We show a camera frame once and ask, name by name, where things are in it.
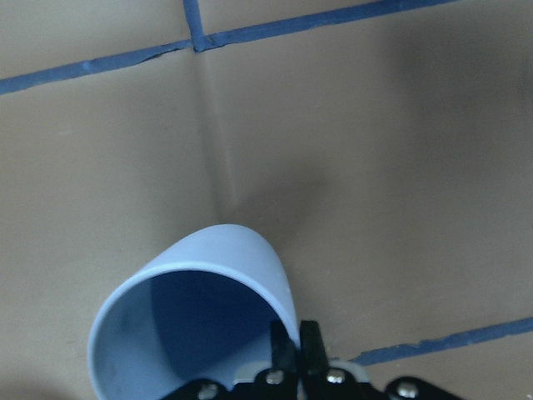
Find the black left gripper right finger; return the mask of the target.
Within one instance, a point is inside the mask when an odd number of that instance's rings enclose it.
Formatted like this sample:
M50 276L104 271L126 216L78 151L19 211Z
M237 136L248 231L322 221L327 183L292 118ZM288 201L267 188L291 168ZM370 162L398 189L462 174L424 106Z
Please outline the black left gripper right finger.
M329 360L317 321L303 320L300 325L301 365L305 373L324 373Z

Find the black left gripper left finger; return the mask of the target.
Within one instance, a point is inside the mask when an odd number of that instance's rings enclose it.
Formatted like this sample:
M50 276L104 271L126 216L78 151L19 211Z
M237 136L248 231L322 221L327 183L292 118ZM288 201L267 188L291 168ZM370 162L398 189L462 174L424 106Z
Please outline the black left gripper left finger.
M280 320L270 326L271 368L281 371L296 371L296 346L285 325Z

